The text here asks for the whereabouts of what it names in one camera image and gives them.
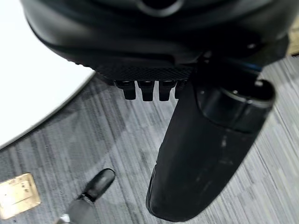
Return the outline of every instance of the gray carpet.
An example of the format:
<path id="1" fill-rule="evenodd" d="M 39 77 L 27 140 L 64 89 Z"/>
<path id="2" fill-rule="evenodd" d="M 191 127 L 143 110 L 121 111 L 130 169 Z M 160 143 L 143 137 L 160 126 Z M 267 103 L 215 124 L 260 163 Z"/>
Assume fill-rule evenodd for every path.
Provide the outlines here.
<path id="1" fill-rule="evenodd" d="M 299 60 L 268 67 L 278 101 L 222 194 L 188 224 L 299 224 Z M 2 224 L 52 224 L 103 168 L 117 178 L 96 203 L 95 223 L 165 224 L 145 207 L 176 100 L 123 100 L 97 77 L 56 116 L 0 153 L 0 181 L 30 172 L 42 204 Z"/>

